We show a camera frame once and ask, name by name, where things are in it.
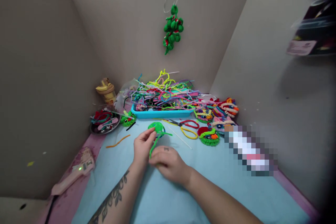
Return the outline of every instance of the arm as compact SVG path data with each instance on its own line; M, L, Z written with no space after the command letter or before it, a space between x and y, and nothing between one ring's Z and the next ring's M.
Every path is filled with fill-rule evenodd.
M123 177L107 195L89 223L128 223L144 176L149 150L155 140L154 128L142 132L134 140L134 159Z
M262 223L231 195L186 165L172 147L155 148L149 163L155 165L165 178L184 186L212 224Z

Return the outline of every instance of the label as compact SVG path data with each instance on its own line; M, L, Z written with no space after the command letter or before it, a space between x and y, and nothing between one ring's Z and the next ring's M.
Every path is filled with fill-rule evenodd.
M297 41L292 40L287 48L287 53L291 55L305 56L310 54L316 44L316 40Z

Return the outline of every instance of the hand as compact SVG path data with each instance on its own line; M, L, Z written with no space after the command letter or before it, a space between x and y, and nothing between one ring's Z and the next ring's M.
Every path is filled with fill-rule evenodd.
M168 146L158 146L149 160L168 180L186 187L189 184L192 168L185 164L178 152Z
M151 128L142 132L134 139L134 163L143 165L148 164L149 151L155 141L155 137L155 128Z

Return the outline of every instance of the pink glue gun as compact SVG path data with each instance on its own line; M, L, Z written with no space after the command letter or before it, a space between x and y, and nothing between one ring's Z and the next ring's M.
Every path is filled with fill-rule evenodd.
M93 159L90 148L86 147L80 158L80 164L72 173L62 182L54 185L51 195L61 195L65 192L80 176L87 176L90 171L95 168L95 160Z

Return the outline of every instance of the red scissors handle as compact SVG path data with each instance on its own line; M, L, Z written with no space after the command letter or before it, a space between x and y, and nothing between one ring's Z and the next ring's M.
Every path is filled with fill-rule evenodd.
M192 122L192 123L196 124L196 126L190 125L187 122ZM190 128L199 128L200 127L199 124L197 122L195 122L194 120L185 120L185 121L182 121L181 123L184 124L185 126L190 127Z

